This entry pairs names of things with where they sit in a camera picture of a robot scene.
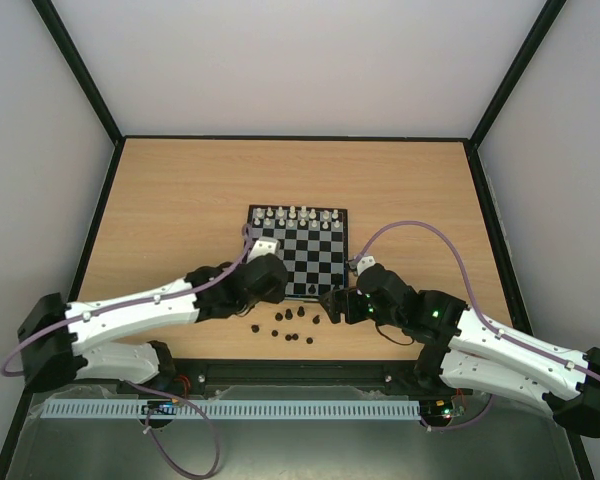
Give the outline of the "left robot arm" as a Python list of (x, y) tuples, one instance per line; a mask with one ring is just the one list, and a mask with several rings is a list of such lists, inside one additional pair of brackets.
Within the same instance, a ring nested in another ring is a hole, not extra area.
[(17, 331), (25, 389), (47, 392), (78, 379), (146, 383), (171, 375), (166, 347), (120, 339), (156, 328), (225, 319), (285, 297), (288, 273), (272, 253), (202, 266), (153, 290), (99, 302), (41, 297)]

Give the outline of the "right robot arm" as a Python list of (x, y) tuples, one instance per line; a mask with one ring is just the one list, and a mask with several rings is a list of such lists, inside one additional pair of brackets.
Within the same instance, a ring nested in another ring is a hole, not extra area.
[(599, 348), (552, 345), (481, 317), (452, 295), (416, 291), (372, 258), (362, 264), (355, 286), (324, 293), (319, 302), (334, 323), (370, 320), (421, 344), (414, 373), (423, 389), (508, 398), (578, 435), (600, 438)]

